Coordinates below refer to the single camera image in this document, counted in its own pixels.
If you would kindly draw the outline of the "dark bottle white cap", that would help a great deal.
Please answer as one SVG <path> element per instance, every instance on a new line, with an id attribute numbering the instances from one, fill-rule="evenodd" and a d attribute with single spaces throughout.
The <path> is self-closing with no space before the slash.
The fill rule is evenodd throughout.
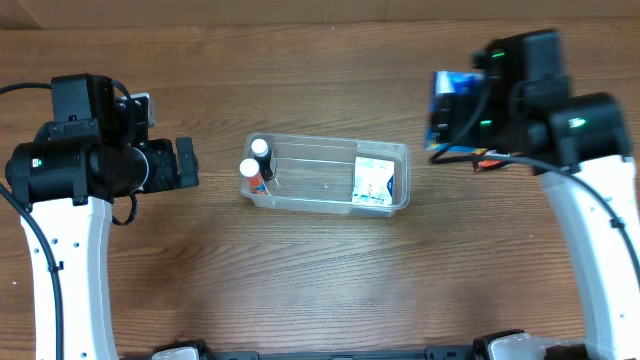
<path id="1" fill-rule="evenodd" d="M 262 178 L 271 181 L 276 174 L 276 160 L 272 149 L 264 139 L 257 138 L 251 142 L 251 151 L 259 165 Z"/>

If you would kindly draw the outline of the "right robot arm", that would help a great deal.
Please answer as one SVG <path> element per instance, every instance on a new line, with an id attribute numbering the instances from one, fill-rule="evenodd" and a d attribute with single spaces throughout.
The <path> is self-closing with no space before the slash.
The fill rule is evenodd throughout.
<path id="1" fill-rule="evenodd" d="M 433 77 L 431 163 L 478 171 L 517 164 L 539 179 L 563 232 L 584 320 L 579 339 L 505 330 L 471 359 L 635 359 L 639 355 L 636 164 L 622 109 L 605 92 L 574 95 L 560 33 L 491 41 L 470 73 Z"/>

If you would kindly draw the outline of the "clear plastic container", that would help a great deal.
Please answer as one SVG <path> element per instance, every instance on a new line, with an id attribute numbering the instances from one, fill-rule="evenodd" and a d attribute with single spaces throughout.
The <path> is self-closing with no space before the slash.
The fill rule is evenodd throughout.
<path id="1" fill-rule="evenodd" d="M 244 158 L 252 156 L 251 143 L 266 141 L 273 151 L 275 178 L 266 183 L 266 195 L 256 194 L 245 177 L 240 193 L 255 206 L 269 209 L 390 217 L 407 207 L 411 189 L 411 156 L 402 143 L 254 132 L 246 139 Z M 387 161 L 375 177 L 379 186 L 357 183 L 359 158 Z"/>

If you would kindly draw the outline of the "white blue medicine box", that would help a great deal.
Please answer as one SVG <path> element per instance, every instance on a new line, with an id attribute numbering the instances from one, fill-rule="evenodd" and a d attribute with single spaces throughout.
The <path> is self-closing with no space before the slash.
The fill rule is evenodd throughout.
<path id="1" fill-rule="evenodd" d="M 357 157 L 354 163 L 352 202 L 373 206 L 393 204 L 395 163 Z"/>

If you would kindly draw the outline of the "orange bottle white cap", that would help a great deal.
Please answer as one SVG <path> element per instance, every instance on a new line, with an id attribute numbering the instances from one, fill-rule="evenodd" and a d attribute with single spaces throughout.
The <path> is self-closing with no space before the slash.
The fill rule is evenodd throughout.
<path id="1" fill-rule="evenodd" d="M 270 193 L 260 172 L 259 163 L 253 158 L 243 159 L 239 165 L 241 175 L 248 181 L 254 194 L 267 195 Z"/>

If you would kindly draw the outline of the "red medicine box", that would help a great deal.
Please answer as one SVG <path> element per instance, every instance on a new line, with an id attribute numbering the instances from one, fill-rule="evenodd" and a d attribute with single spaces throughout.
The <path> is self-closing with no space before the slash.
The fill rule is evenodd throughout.
<path id="1" fill-rule="evenodd" d="M 509 157 L 509 153 L 500 153 L 495 150 L 486 150 L 483 152 L 474 152 L 476 156 L 496 156 L 496 157 Z M 509 163 L 498 160 L 479 160 L 472 162 L 473 170 L 475 172 L 485 172 L 502 169 L 509 166 Z"/>

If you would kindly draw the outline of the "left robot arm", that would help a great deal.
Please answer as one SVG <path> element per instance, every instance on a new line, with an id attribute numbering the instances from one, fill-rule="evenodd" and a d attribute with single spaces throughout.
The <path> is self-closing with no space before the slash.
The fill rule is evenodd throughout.
<path id="1" fill-rule="evenodd" d="M 198 161 L 189 137 L 150 139 L 147 93 L 91 74 L 42 87 L 53 118 L 14 149 L 1 187 L 30 250 L 35 356 L 115 359 L 110 229 L 135 220 L 140 194 L 198 186 Z"/>

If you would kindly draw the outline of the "blue yellow VapoDrops box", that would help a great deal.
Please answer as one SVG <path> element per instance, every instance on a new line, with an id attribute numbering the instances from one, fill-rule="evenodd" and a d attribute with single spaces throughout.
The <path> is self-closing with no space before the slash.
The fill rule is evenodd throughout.
<path id="1" fill-rule="evenodd" d="M 429 117 L 425 136 L 425 148 L 428 150 L 440 150 L 448 144 L 447 143 L 438 145 L 431 144 L 429 142 L 430 118 L 431 113 L 435 108 L 436 100 L 440 95 L 448 93 L 476 94 L 480 96 L 480 99 L 476 105 L 476 109 L 469 122 L 464 126 L 462 132 L 456 138 L 451 140 L 454 141 L 454 145 L 451 147 L 451 151 L 473 151 L 474 149 L 476 149 L 475 147 L 457 146 L 456 142 L 458 142 L 477 121 L 477 118 L 481 114 L 482 110 L 489 102 L 490 90 L 485 84 L 484 76 L 482 74 L 453 71 L 437 71 L 433 75 L 433 88 L 429 105 Z"/>

